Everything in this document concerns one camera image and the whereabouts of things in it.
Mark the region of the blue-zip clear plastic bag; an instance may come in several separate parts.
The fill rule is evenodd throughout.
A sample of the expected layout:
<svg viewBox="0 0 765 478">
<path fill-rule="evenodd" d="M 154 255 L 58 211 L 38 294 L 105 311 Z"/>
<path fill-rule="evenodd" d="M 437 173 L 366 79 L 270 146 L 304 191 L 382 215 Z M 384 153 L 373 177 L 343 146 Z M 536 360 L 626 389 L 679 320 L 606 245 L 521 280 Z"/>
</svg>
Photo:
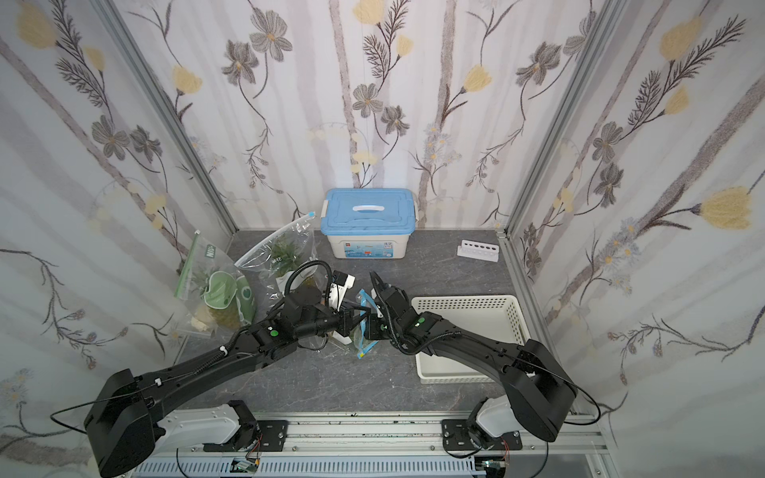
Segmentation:
<svg viewBox="0 0 765 478">
<path fill-rule="evenodd" d="M 369 293 L 364 289 L 360 290 L 355 301 L 359 308 L 353 310 L 352 316 L 354 328 L 346 335 L 338 331 L 332 332 L 331 335 L 331 338 L 338 344 L 351 347 L 358 359 L 364 358 L 378 344 L 378 341 L 373 340 L 372 336 L 378 334 L 376 327 L 380 326 L 380 319 L 383 315 L 375 302 L 375 298 L 375 292 Z"/>
</svg>

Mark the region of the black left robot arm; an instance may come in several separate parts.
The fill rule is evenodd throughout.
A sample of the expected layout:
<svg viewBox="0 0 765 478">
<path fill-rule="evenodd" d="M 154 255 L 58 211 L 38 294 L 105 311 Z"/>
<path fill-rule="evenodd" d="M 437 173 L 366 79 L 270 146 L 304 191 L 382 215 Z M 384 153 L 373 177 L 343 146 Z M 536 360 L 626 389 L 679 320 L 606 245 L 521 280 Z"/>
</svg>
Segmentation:
<svg viewBox="0 0 765 478">
<path fill-rule="evenodd" d="M 149 458 L 166 434 L 159 422 L 189 400 L 284 359 L 304 338 L 334 332 L 349 336 L 370 312 L 350 301 L 335 310 L 323 303 L 320 290 L 300 287 L 278 301 L 265 319 L 240 329 L 216 350 L 140 376 L 116 372 L 84 421 L 99 474 L 117 477 Z"/>
</svg>

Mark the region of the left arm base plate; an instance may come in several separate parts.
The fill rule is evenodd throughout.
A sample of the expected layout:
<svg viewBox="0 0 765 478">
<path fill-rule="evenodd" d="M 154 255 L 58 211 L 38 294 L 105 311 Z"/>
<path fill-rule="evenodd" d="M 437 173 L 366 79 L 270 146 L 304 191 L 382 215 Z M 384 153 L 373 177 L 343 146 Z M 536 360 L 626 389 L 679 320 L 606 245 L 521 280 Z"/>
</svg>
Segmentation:
<svg viewBox="0 0 765 478">
<path fill-rule="evenodd" d="M 239 424 L 225 442 L 205 443 L 204 452 L 281 452 L 284 449 L 287 420 L 250 420 Z"/>
</svg>

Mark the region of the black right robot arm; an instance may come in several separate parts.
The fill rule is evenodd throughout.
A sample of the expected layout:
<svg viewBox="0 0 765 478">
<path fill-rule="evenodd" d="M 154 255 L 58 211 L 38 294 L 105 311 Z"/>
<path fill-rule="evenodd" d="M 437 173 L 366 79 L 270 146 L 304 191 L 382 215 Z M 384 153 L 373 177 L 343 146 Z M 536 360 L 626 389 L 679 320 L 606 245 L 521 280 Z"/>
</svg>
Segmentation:
<svg viewBox="0 0 765 478">
<path fill-rule="evenodd" d="M 501 384 L 518 423 L 546 442 L 557 439 L 577 398 L 573 380 L 540 342 L 502 343 L 464 330 L 432 313 L 416 312 L 404 290 L 370 272 L 385 340 L 408 356 L 455 360 Z"/>
</svg>

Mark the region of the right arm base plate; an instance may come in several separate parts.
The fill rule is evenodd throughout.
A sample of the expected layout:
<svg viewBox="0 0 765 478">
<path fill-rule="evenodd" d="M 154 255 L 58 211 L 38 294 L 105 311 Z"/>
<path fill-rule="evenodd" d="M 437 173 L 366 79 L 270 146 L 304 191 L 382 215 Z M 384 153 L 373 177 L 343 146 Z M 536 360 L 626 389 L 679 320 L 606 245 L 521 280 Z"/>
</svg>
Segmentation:
<svg viewBox="0 0 765 478">
<path fill-rule="evenodd" d="M 482 451 L 517 451 L 523 448 L 519 431 L 493 437 L 470 425 L 467 419 L 444 419 L 440 422 L 442 448 L 450 453 Z"/>
</svg>

